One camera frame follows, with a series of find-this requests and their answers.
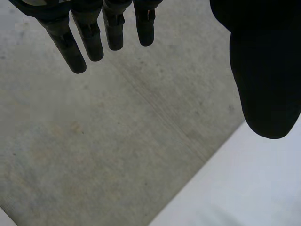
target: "concrete floor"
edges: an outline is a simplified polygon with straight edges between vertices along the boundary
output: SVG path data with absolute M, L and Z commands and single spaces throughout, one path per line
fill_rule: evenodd
M 239 126 L 230 33 L 208 0 L 164 0 L 155 43 L 73 74 L 46 31 L 0 3 L 1 207 L 19 226 L 147 226 Z M 104 31 L 102 16 L 100 26 Z

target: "concrete surface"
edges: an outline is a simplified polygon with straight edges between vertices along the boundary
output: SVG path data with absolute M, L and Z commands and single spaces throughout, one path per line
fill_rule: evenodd
M 209 1 L 164 0 L 155 43 L 73 74 L 45 30 L 0 3 L 1 207 L 19 226 L 146 226 L 242 122 L 229 32 Z

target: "white floor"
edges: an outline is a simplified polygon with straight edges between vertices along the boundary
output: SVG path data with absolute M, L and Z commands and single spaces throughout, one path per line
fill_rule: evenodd
M 246 123 L 149 226 L 300 226 L 301 118 L 280 140 Z

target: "gray pavement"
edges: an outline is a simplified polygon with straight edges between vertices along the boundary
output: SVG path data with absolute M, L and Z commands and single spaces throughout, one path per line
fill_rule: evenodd
M 40 24 L 0 3 L 0 205 L 19 226 L 147 226 L 243 120 L 208 0 L 164 0 L 155 42 L 73 74 Z

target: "white surface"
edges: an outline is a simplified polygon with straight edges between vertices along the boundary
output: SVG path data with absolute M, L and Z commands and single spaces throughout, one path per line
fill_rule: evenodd
M 150 226 L 301 226 L 301 120 L 269 140 L 244 122 Z
M 0 226 L 16 226 L 16 224 L 0 208 Z

